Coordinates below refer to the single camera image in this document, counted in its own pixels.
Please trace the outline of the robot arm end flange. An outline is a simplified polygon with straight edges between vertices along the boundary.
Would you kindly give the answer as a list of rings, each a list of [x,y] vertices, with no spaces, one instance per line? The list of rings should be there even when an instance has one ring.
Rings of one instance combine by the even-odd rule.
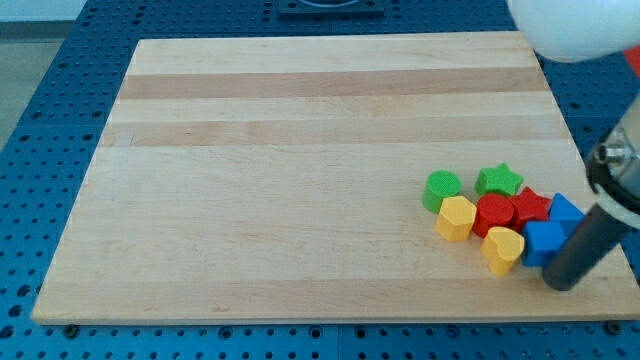
[[[639,228],[639,96],[592,150],[587,170],[596,204],[614,219]]]

